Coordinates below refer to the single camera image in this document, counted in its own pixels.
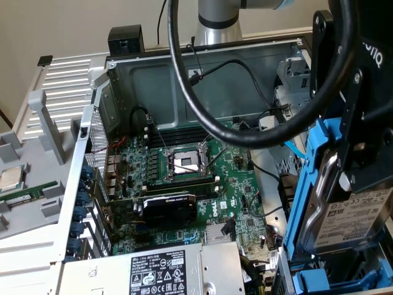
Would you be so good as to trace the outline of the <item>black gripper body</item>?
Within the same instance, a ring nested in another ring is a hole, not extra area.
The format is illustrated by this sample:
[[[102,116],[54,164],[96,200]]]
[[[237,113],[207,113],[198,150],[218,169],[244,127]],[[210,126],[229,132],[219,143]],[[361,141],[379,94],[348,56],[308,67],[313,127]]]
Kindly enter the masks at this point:
[[[333,102],[348,129],[392,127],[392,1],[351,1],[357,9],[356,57]]]

